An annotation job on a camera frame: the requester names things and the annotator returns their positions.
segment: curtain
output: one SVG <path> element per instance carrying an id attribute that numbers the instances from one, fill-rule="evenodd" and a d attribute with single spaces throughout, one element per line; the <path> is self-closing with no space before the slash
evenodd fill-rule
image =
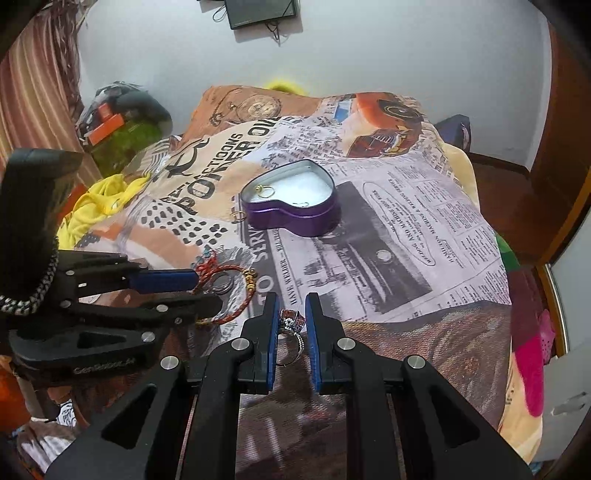
<path id="1" fill-rule="evenodd" d="M 82 152 L 74 128 L 78 90 L 75 0 L 56 0 L 37 14 L 0 63 L 0 179 L 15 148 Z M 85 155 L 78 173 L 90 186 L 100 172 Z"/>

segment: baseboard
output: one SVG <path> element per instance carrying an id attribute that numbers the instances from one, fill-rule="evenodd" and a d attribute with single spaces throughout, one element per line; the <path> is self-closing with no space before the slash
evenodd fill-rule
<path id="1" fill-rule="evenodd" d="M 526 178 L 530 177 L 530 171 L 523 165 L 519 165 L 517 163 L 501 160 L 500 158 L 487 157 L 486 155 L 480 155 L 479 153 L 469 153 L 468 158 L 472 163 L 479 163 L 481 165 L 489 165 L 495 168 L 511 170 L 523 175 Z"/>

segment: reddish brown floor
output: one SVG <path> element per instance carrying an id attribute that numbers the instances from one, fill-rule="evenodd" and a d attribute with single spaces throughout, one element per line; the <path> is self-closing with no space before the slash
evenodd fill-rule
<path id="1" fill-rule="evenodd" d="M 480 210 L 521 264 L 533 264 L 562 225 L 566 212 L 536 195 L 521 173 L 474 163 Z"/>

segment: green fabric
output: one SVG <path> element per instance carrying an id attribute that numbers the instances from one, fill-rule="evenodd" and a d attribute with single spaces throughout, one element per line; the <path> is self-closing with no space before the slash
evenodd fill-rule
<path id="1" fill-rule="evenodd" d="M 501 260 L 503 261 L 503 265 L 505 266 L 505 270 L 511 272 L 513 270 L 518 270 L 520 268 L 519 261 L 517 257 L 511 250 L 511 247 L 503 237 L 501 237 L 498 233 L 495 232 L 496 236 L 496 244 L 499 246 L 499 250 L 501 252 Z"/>

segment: bedsheet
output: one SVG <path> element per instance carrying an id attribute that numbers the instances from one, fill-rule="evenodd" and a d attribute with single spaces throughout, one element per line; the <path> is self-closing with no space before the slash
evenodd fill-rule
<path id="1" fill-rule="evenodd" d="M 294 140 L 289 132 L 301 128 L 302 122 L 310 127 L 306 132 L 312 133 L 308 138 Z M 281 129 L 287 133 L 279 134 Z M 455 303 L 441 304 L 439 308 L 432 303 L 422 308 L 415 302 L 406 310 L 401 309 L 404 304 L 396 300 L 396 295 L 382 295 L 382 300 L 377 301 L 379 287 L 375 279 L 374 285 L 366 288 L 354 279 L 355 272 L 365 268 L 359 264 L 367 257 L 351 261 L 357 255 L 350 247 L 355 240 L 342 232 L 325 241 L 303 244 L 303 249 L 313 245 L 323 253 L 315 253 L 316 260 L 303 265 L 303 273 L 293 274 L 290 280 L 294 267 L 289 266 L 289 258 L 282 252 L 289 251 L 290 242 L 299 240 L 280 231 L 251 231 L 237 223 L 232 212 L 239 209 L 238 193 L 247 181 L 302 155 L 321 158 L 337 170 L 359 168 L 360 176 L 366 175 L 373 164 L 388 167 L 414 162 L 413 174 L 423 167 L 438 171 L 438 177 L 447 179 L 447 188 L 461 186 L 478 202 L 469 162 L 466 165 L 461 156 L 443 144 L 414 99 L 379 92 L 318 99 L 251 87 L 214 87 L 205 93 L 175 152 L 162 162 L 148 159 L 154 177 L 145 192 L 123 212 L 97 224 L 81 240 L 79 248 L 146 258 L 154 268 L 186 268 L 206 245 L 216 249 L 223 245 L 222 261 L 253 265 L 261 273 L 257 296 L 237 321 L 221 328 L 191 327 L 176 332 L 167 339 L 163 356 L 200 355 L 238 336 L 241 322 L 258 313 L 264 293 L 274 285 L 281 288 L 289 304 L 297 304 L 306 291 L 332 292 L 332 296 L 324 297 L 323 307 L 329 312 L 333 309 L 341 319 L 351 320 L 344 323 L 349 336 L 381 355 L 400 359 L 409 353 L 425 356 L 530 461 L 541 438 L 541 345 L 535 336 L 535 315 L 523 307 L 519 265 L 508 246 L 485 226 L 476 209 L 468 207 L 471 203 L 466 198 L 462 215 L 469 215 L 493 245 L 487 254 L 491 264 L 497 262 L 494 272 L 499 291 L 495 298 L 499 301 L 485 301 L 482 296 L 477 296 L 477 301 L 458 297 Z M 424 168 L 421 171 L 428 176 Z M 355 185 L 354 181 L 345 183 Z M 349 203 L 351 206 L 363 204 L 358 189 L 350 185 L 340 195 L 355 199 Z M 363 213 L 372 216 L 368 209 Z M 362 236 L 362 243 L 383 239 L 378 233 Z M 346 248 L 339 236 L 347 237 Z M 381 248 L 378 256 L 390 262 L 389 255 L 395 251 L 400 263 L 407 266 L 398 271 L 410 271 L 405 254 L 395 245 L 388 245 L 389 253 Z M 441 268 L 440 274 L 446 275 L 445 268 Z M 412 290 L 415 299 L 428 284 L 417 280 L 420 276 L 409 275 L 408 282 L 400 284 L 401 289 Z M 357 278 L 371 282 L 367 275 L 359 274 Z M 339 295 L 359 297 L 359 305 L 365 305 L 367 311 L 344 311 L 343 300 L 334 294 L 337 289 L 327 287 L 333 283 L 338 283 Z M 224 309 L 239 303 L 241 294 L 233 292 Z M 133 305 L 142 297 L 124 291 L 103 295 L 97 301 Z M 281 341 L 281 352 L 287 348 Z M 94 411 L 108 406 L 136 378 L 74 389 L 80 411 L 91 418 Z M 243 395 L 237 478 L 344 478 L 344 399 L 319 397 L 312 391 L 307 358 L 280 369 L 275 385 L 267 397 Z"/>

